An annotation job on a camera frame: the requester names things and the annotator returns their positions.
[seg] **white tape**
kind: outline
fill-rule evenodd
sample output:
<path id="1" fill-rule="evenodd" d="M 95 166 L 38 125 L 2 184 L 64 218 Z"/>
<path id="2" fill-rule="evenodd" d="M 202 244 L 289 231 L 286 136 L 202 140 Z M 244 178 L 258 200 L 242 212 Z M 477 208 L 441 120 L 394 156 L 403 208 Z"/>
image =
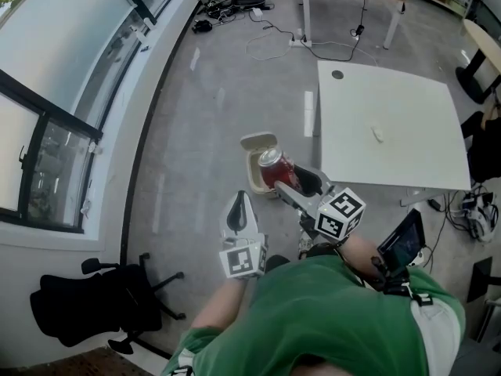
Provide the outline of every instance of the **white tape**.
<path id="1" fill-rule="evenodd" d="M 218 109 L 222 109 L 222 104 L 225 102 L 226 91 L 223 88 L 219 88 L 218 90 L 218 98 L 216 99 L 216 104 L 218 105 Z"/>
<path id="2" fill-rule="evenodd" d="M 153 213 L 153 224 L 151 230 L 153 234 L 158 234 L 160 228 L 160 210 L 162 208 L 162 197 L 164 196 L 165 174 L 158 176 L 157 198 L 155 199 L 155 212 Z"/>
<path id="3" fill-rule="evenodd" d="M 191 59 L 191 64 L 189 65 L 191 71 L 195 71 L 196 62 L 198 61 L 199 57 L 200 57 L 200 49 L 196 48 L 195 53 L 193 54 L 193 58 Z"/>
<path id="4" fill-rule="evenodd" d="M 313 136 L 313 126 L 315 124 L 315 111 L 313 110 L 313 92 L 305 91 L 305 136 Z"/>

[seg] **person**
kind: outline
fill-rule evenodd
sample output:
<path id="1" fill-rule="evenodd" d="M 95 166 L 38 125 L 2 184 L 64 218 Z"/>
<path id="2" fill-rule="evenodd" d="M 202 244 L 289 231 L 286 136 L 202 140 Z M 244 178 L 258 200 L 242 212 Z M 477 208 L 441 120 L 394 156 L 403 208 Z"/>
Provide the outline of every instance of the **person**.
<path id="1" fill-rule="evenodd" d="M 417 268 L 409 268 L 413 292 L 429 294 L 433 305 L 363 287 L 354 272 L 378 288 L 371 258 L 379 254 L 361 237 L 351 235 L 337 252 L 317 245 L 304 260 L 269 258 L 238 319 L 247 280 L 228 279 L 163 375 L 449 374 L 465 328 L 459 301 Z"/>
<path id="2" fill-rule="evenodd" d="M 473 136 L 468 150 L 468 164 L 471 178 L 477 183 L 501 176 L 501 163 L 494 156 L 497 143 L 501 141 L 501 117 L 496 91 L 493 93 L 495 102 L 484 113 L 473 113 L 461 125 L 463 138 Z"/>

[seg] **concrete floor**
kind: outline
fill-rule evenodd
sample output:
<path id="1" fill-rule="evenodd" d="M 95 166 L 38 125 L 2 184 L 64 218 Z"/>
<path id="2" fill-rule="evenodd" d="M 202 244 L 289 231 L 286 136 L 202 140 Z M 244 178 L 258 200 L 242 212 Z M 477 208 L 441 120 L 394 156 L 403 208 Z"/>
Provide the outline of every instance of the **concrete floor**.
<path id="1" fill-rule="evenodd" d="M 265 19 L 294 33 L 302 27 L 297 0 L 269 0 L 276 7 Z M 353 44 L 349 30 L 357 28 L 363 0 L 311 0 L 313 39 Z M 391 48 L 382 49 L 391 20 L 389 0 L 367 0 L 366 27 L 359 48 L 371 54 L 380 67 L 421 75 L 446 83 L 461 121 L 482 107 L 463 92 L 454 73 L 472 57 L 475 47 L 461 35 L 460 19 L 422 0 L 408 0 L 405 15 Z M 266 31 L 248 17 L 208 34 L 188 31 L 169 71 L 146 141 L 135 188 L 128 260 L 149 251 L 150 279 L 161 280 L 182 270 L 164 292 L 163 300 L 188 319 L 166 318 L 162 332 L 145 338 L 173 351 L 181 333 L 224 280 L 218 258 L 218 217 L 226 201 L 240 189 L 249 190 L 240 137 L 252 132 L 274 132 L 284 150 L 297 163 L 311 164 L 315 141 L 305 138 L 304 94 L 316 91 L 316 58 L 306 49 L 286 56 L 257 61 L 245 54 L 245 44 Z M 289 37 L 273 31 L 256 41 L 256 56 L 279 55 Z M 190 68 L 195 51 L 200 58 Z M 320 55 L 347 58 L 350 49 L 339 45 L 315 47 Z M 353 63 L 375 65 L 356 52 Z M 492 74 L 486 66 L 481 75 Z M 486 184 L 500 189 L 499 182 Z M 405 217 L 398 199 L 406 188 L 352 185 L 367 203 L 359 233 L 379 244 Z M 269 235 L 270 254 L 297 257 L 299 225 L 292 208 L 280 201 L 253 196 L 262 230 Z M 433 247 L 443 215 L 421 205 L 427 243 Z M 445 225 L 434 254 L 433 276 L 446 289 L 466 301 L 472 265 L 494 255 L 494 270 L 501 273 L 499 233 L 491 244 L 474 244 L 464 233 Z M 496 291 L 489 292 L 496 296 Z M 481 311 L 481 300 L 467 307 L 470 329 Z"/>

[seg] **small white object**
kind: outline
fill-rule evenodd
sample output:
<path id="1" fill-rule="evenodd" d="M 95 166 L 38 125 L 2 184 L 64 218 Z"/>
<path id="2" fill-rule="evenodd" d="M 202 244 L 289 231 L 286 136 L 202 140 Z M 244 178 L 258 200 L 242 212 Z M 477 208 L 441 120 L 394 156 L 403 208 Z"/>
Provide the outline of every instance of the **small white object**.
<path id="1" fill-rule="evenodd" d="M 82 205 L 80 209 L 80 213 L 82 215 L 87 215 L 88 211 L 91 210 L 92 202 L 90 199 L 86 198 L 84 201 L 84 204 Z"/>
<path id="2" fill-rule="evenodd" d="M 90 154 L 101 154 L 103 152 L 103 148 L 97 146 L 95 142 L 90 142 L 88 145 L 88 152 Z"/>
<path id="3" fill-rule="evenodd" d="M 335 240 L 343 240 L 358 227 L 365 209 L 365 202 L 352 190 L 344 188 L 319 206 L 315 230 Z"/>
<path id="4" fill-rule="evenodd" d="M 227 278 L 249 278 L 265 274 L 266 253 L 262 242 L 254 242 L 219 252 Z"/>
<path id="5" fill-rule="evenodd" d="M 134 35 L 137 37 L 137 39 L 143 44 L 147 45 L 148 40 L 146 39 L 146 36 L 138 29 L 134 28 L 132 25 L 130 26 L 132 32 L 134 32 Z"/>
<path id="6" fill-rule="evenodd" d="M 150 31 L 152 31 L 153 29 L 155 29 L 155 26 L 153 25 L 153 23 L 151 22 L 150 18 L 143 18 L 142 20 L 145 25 L 148 27 L 148 29 L 150 29 Z"/>
<path id="7" fill-rule="evenodd" d="M 417 256 L 414 258 L 414 260 L 408 264 L 409 267 L 414 267 L 422 264 L 424 262 L 424 253 L 423 250 L 421 249 L 418 253 Z"/>
<path id="8" fill-rule="evenodd" d="M 258 18 L 258 20 L 261 21 L 262 17 L 263 17 L 263 12 L 261 11 L 261 9 L 257 9 L 257 8 L 253 8 L 252 11 L 254 12 L 254 15 Z"/>
<path id="9" fill-rule="evenodd" d="M 384 137 L 383 137 L 383 131 L 381 131 L 381 128 L 379 128 L 377 125 L 373 125 L 370 127 L 372 129 L 374 138 L 377 139 L 377 142 L 383 143 L 384 142 Z"/>

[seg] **white container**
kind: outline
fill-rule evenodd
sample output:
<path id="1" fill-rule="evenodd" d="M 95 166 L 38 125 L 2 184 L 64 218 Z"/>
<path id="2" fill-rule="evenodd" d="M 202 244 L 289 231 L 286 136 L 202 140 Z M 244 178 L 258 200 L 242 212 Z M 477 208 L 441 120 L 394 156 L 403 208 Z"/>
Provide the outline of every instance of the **white container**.
<path id="1" fill-rule="evenodd" d="M 278 141 L 275 134 L 271 132 L 258 132 L 256 134 L 245 135 L 240 139 L 240 145 L 247 152 L 246 166 L 247 178 L 249 179 L 250 188 L 254 193 L 265 195 L 266 197 L 276 197 L 275 191 L 270 190 L 261 177 L 261 169 L 259 168 L 258 159 L 262 153 L 274 146 L 277 146 Z"/>

